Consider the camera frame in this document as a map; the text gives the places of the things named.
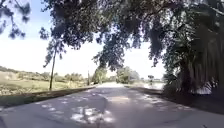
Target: grass verge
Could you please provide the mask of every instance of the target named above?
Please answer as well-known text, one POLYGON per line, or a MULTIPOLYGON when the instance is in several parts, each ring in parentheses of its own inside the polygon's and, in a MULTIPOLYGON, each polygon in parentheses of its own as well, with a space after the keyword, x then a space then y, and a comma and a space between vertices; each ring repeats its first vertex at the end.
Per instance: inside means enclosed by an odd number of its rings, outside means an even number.
POLYGON ((187 94, 176 93, 172 96, 166 96, 160 90, 146 89, 143 87, 126 86, 129 89, 137 90, 144 94, 154 95, 156 97, 182 104, 191 108, 224 115, 224 101, 214 99, 211 95, 205 94, 187 94))
POLYGON ((28 104, 37 101, 43 101, 51 98, 61 97, 80 91, 85 91, 94 87, 82 87, 77 89, 66 89, 59 91, 45 91, 36 93, 23 93, 15 95, 2 95, 0 96, 0 107, 12 107, 17 105, 28 104))

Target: paved road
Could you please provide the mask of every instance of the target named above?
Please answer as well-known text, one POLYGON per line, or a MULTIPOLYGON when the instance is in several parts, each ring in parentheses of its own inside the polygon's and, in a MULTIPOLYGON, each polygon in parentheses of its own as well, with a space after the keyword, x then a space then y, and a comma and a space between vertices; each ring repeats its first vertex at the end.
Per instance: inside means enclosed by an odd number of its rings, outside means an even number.
POLYGON ((223 128, 224 116, 108 83, 85 92, 9 108, 0 128, 223 128))

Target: utility pole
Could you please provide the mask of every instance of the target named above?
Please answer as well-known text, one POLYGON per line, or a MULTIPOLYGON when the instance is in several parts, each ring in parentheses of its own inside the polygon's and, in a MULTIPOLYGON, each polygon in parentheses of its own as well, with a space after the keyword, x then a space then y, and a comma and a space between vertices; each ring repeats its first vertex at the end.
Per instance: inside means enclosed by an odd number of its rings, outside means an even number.
POLYGON ((49 91, 52 91, 52 82, 53 82, 53 78, 54 78, 54 65, 55 65, 56 53, 57 53, 57 50, 55 49, 54 57, 53 57, 53 65, 52 65, 52 69, 51 69, 51 80, 50 80, 49 91))
POLYGON ((87 82, 87 85, 90 85, 89 70, 88 70, 88 82, 87 82))

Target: treeline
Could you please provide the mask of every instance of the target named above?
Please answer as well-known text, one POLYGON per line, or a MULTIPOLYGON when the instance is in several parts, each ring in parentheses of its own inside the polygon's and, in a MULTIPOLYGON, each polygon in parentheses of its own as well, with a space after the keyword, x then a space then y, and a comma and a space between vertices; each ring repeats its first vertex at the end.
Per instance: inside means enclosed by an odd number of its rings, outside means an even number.
POLYGON ((106 74, 106 69, 97 68, 91 80, 94 84, 101 84, 104 82, 132 84, 141 80, 138 72, 132 70, 130 67, 119 68, 115 76, 106 77, 106 74))
MULTIPOLYGON (((18 71, 3 66, 0 66, 0 71, 15 73, 17 75, 17 78, 21 80, 50 81, 51 78, 50 72, 38 73, 38 72, 18 71)), ((85 79, 81 74, 78 73, 66 74, 65 76, 60 76, 58 73, 54 73, 53 80, 55 82, 77 82, 77 81, 83 81, 85 79)))

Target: tree trunk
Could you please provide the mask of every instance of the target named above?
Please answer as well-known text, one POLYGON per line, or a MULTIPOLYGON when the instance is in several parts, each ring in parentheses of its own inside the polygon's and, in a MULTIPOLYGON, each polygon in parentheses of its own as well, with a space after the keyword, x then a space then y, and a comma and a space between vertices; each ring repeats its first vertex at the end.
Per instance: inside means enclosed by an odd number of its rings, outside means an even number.
POLYGON ((49 91, 52 91, 52 82, 53 82, 53 78, 54 78, 55 57, 56 57, 56 50, 55 50, 55 52, 54 52, 54 57, 53 57, 53 65, 52 65, 52 70, 51 70, 51 80, 50 80, 49 91))
POLYGON ((89 70, 88 70, 88 81, 87 81, 87 85, 90 85, 89 70))
POLYGON ((189 93, 192 89, 192 83, 187 63, 184 60, 181 62, 181 79, 181 91, 183 93, 189 93))

